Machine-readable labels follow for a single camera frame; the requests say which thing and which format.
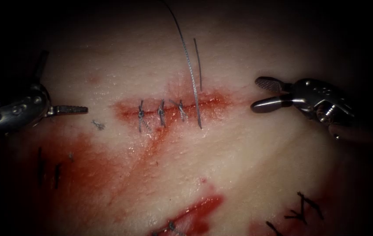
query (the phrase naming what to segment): gray suture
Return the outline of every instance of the gray suture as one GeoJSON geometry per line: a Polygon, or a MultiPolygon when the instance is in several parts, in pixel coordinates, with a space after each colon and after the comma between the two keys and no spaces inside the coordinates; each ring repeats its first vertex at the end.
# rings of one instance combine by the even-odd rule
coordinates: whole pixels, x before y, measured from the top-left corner
{"type": "Polygon", "coordinates": [[[102,124],[102,123],[99,123],[95,120],[92,120],[91,123],[94,124],[97,127],[98,130],[104,130],[105,129],[105,125],[102,124]]]}
{"type": "Polygon", "coordinates": [[[199,60],[198,46],[196,45],[196,39],[194,38],[196,58],[198,59],[198,68],[199,68],[199,90],[202,92],[202,76],[201,76],[201,62],[199,60]]]}
{"type": "Polygon", "coordinates": [[[166,124],[164,122],[164,99],[161,100],[159,109],[157,110],[157,113],[159,114],[160,117],[160,124],[164,127],[166,127],[166,124]]]}
{"type": "Polygon", "coordinates": [[[141,100],[141,105],[138,106],[138,109],[139,109],[139,112],[138,112],[138,129],[139,129],[139,132],[141,133],[141,124],[145,125],[145,127],[147,127],[147,129],[149,131],[151,131],[150,127],[148,126],[148,124],[144,121],[143,117],[144,117],[144,111],[143,111],[143,100],[141,100]]]}
{"type": "Polygon", "coordinates": [[[178,28],[178,32],[179,32],[179,35],[180,35],[181,40],[182,40],[183,49],[184,49],[185,54],[186,54],[186,59],[188,60],[189,72],[191,73],[192,87],[193,87],[194,96],[195,96],[196,115],[198,117],[198,126],[202,129],[201,115],[199,113],[198,94],[196,92],[194,73],[192,72],[191,61],[189,60],[188,51],[186,50],[186,45],[185,45],[185,41],[184,41],[183,36],[182,36],[181,28],[179,27],[178,21],[176,20],[176,17],[174,16],[174,14],[173,14],[172,10],[170,9],[169,5],[166,2],[164,2],[163,0],[161,0],[161,2],[169,9],[170,14],[172,14],[173,20],[176,24],[176,27],[178,28]]]}
{"type": "Polygon", "coordinates": [[[177,236],[186,236],[185,233],[182,233],[182,232],[179,232],[179,231],[175,230],[175,226],[174,226],[173,221],[169,221],[169,226],[160,230],[159,232],[151,232],[151,235],[152,236],[158,236],[160,233],[166,232],[167,230],[173,231],[174,233],[176,233],[177,236]]]}
{"type": "Polygon", "coordinates": [[[182,99],[181,101],[179,102],[179,104],[175,103],[173,100],[169,99],[169,102],[175,104],[178,108],[179,108],[179,111],[181,112],[181,119],[183,122],[185,122],[185,118],[188,119],[188,116],[186,115],[185,111],[183,110],[183,104],[182,104],[182,99]]]}

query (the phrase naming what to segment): interrupted suture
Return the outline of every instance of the interrupted suture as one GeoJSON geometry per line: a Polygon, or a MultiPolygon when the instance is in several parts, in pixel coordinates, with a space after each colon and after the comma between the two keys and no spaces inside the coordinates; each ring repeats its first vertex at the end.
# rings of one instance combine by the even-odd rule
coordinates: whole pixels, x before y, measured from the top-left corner
{"type": "MultiPolygon", "coordinates": [[[[319,218],[321,220],[324,220],[321,209],[320,209],[318,204],[316,204],[314,201],[306,198],[301,192],[297,192],[297,195],[300,196],[300,213],[297,213],[294,210],[290,210],[294,215],[285,215],[284,219],[297,219],[297,220],[301,221],[303,224],[308,225],[307,220],[306,220],[306,216],[305,216],[305,213],[304,213],[304,203],[306,202],[307,204],[309,204],[309,206],[311,208],[313,208],[316,211],[319,218]]],[[[281,234],[271,222],[266,221],[265,223],[269,228],[271,228],[275,232],[276,236],[285,236],[285,235],[281,234]]]]}

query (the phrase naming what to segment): skin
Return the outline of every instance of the skin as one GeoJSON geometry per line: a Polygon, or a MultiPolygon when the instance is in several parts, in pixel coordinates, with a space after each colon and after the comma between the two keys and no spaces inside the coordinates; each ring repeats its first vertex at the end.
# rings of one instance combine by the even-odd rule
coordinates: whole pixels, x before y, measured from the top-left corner
{"type": "MultiPolygon", "coordinates": [[[[371,195],[366,194],[373,191],[369,175],[373,165],[368,158],[373,150],[362,151],[334,141],[324,126],[307,120],[294,108],[269,114],[254,114],[249,109],[253,101],[274,95],[254,85],[259,76],[288,83],[312,77],[362,91],[357,76],[365,62],[357,55],[363,49],[350,44],[335,25],[302,14],[305,8],[278,3],[169,5],[185,38],[195,78],[198,70],[193,38],[198,43],[204,90],[223,85],[235,91],[241,102],[222,114],[221,122],[204,119],[203,130],[194,119],[177,126],[173,132],[181,138],[176,145],[165,147],[163,157],[175,161],[160,163],[165,168],[153,183],[153,193],[140,195],[135,205],[126,206],[121,200],[111,207],[100,207],[97,215],[81,224],[76,218],[84,205],[66,202],[57,204],[51,217],[34,220],[39,228],[12,228],[35,235],[45,228],[54,235],[147,235],[197,199],[223,195],[223,204],[206,219],[210,230],[204,235],[272,235],[264,222],[284,224],[276,215],[297,210],[300,198],[296,193],[301,191],[323,206],[327,225],[313,223],[315,226],[304,228],[307,232],[317,227],[321,228],[319,235],[373,232],[371,224],[365,224],[373,222],[369,217],[373,212],[371,195]],[[75,211],[58,210],[73,204],[78,207],[75,211]],[[111,220],[121,210],[126,215],[116,222],[111,220]]],[[[17,53],[8,55],[12,60],[7,74],[27,75],[38,52],[50,51],[41,82],[53,104],[89,107],[87,115],[58,117],[56,121],[65,124],[63,132],[69,140],[88,133],[93,145],[107,147],[109,158],[112,152],[135,148],[145,140],[138,129],[115,118],[112,103],[133,97],[160,98],[167,89],[164,85],[177,79],[174,75],[188,76],[177,29],[159,2],[142,2],[141,7],[115,3],[77,9],[41,26],[28,34],[24,42],[30,43],[12,49],[17,53]],[[105,124],[105,129],[98,131],[92,120],[105,124]]],[[[15,186],[11,190],[0,187],[0,211],[4,215],[18,211],[10,201],[14,191],[31,184],[30,168],[21,168],[22,160],[29,158],[24,153],[51,135],[53,125],[42,121],[8,140],[6,146],[20,148],[10,165],[0,170],[20,168],[28,178],[11,178],[15,186]]],[[[0,183],[9,178],[4,173],[0,173],[0,183]]],[[[106,195],[106,191],[94,193],[85,200],[106,205],[109,199],[99,197],[106,195]]],[[[26,197],[36,201],[33,195],[26,197]]],[[[17,205],[29,208],[32,204],[17,205]]],[[[31,218],[16,215],[17,222],[31,218]]]]}

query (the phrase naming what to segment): dark background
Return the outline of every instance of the dark background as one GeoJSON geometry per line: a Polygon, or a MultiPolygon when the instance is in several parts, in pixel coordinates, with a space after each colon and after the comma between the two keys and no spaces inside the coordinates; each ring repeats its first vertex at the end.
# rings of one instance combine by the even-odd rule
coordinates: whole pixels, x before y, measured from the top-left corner
{"type": "MultiPolygon", "coordinates": [[[[103,4],[108,3],[101,1],[0,3],[0,89],[8,89],[10,82],[18,76],[17,74],[10,76],[10,56],[19,53],[19,49],[25,44],[30,44],[33,39],[39,40],[45,29],[54,28],[68,17],[95,11],[103,4]]],[[[300,1],[279,4],[286,4],[291,10],[306,17],[308,21],[335,31],[348,47],[360,50],[363,63],[357,71],[359,82],[342,89],[360,104],[361,116],[373,118],[373,2],[300,1]]],[[[371,199],[371,204],[366,206],[366,212],[371,216],[367,219],[370,224],[360,227],[365,228],[366,235],[373,235],[373,191],[365,194],[371,199]]],[[[0,232],[7,233],[12,227],[8,227],[7,219],[1,217],[1,212],[0,204],[0,232]]]]}

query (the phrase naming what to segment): red wound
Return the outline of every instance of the red wound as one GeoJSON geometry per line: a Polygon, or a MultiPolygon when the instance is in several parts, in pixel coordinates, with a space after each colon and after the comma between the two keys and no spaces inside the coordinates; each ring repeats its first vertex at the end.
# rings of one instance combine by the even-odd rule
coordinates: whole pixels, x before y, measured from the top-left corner
{"type": "Polygon", "coordinates": [[[209,217],[223,203],[222,195],[213,195],[194,203],[180,211],[174,219],[168,219],[167,225],[153,230],[149,235],[203,235],[210,230],[209,217]]]}

